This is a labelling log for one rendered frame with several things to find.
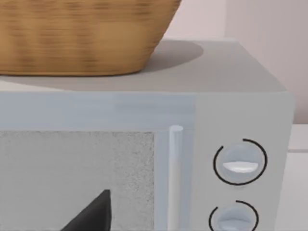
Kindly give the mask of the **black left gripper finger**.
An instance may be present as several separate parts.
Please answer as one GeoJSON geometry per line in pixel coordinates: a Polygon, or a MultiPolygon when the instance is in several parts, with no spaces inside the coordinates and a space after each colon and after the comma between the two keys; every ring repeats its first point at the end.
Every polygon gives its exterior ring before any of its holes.
{"type": "Polygon", "coordinates": [[[111,231],[111,192],[104,190],[60,231],[111,231]]]}

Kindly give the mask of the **pale microwave door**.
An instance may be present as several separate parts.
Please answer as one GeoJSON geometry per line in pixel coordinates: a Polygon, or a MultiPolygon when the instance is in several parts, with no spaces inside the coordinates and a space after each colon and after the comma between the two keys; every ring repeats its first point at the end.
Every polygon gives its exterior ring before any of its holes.
{"type": "Polygon", "coordinates": [[[0,93],[0,231],[60,231],[104,190],[112,231],[168,231],[169,128],[183,127],[188,231],[192,94],[0,93]]]}

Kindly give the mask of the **pale microwave knob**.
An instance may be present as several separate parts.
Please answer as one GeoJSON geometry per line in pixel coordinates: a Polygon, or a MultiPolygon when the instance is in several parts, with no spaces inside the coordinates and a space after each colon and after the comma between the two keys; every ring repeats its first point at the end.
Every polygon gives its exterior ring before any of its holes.
{"type": "Polygon", "coordinates": [[[264,164],[262,151],[254,144],[242,142],[224,148],[218,155],[220,175],[232,183],[254,179],[264,164]]]}
{"type": "Polygon", "coordinates": [[[252,231],[255,222],[254,212],[241,204],[219,208],[214,219],[218,231],[252,231]]]}

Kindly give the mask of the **woven wicker basket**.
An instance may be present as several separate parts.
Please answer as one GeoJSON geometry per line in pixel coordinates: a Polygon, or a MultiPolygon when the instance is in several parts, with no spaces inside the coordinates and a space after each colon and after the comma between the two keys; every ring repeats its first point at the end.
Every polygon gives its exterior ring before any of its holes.
{"type": "Polygon", "coordinates": [[[182,0],[0,0],[0,75],[144,69],[182,0]]]}

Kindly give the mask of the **pale microwave oven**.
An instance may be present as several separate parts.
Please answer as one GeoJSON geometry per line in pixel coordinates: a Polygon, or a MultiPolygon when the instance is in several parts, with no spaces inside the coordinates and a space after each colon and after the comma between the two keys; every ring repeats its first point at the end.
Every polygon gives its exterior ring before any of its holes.
{"type": "Polygon", "coordinates": [[[218,231],[219,208],[249,207],[252,231],[274,231],[294,114],[287,89],[234,40],[165,40],[148,66],[118,77],[0,77],[8,92],[161,92],[195,101],[188,231],[218,231]],[[218,155],[248,142],[263,153],[260,173],[244,183],[226,181],[218,155]]]}

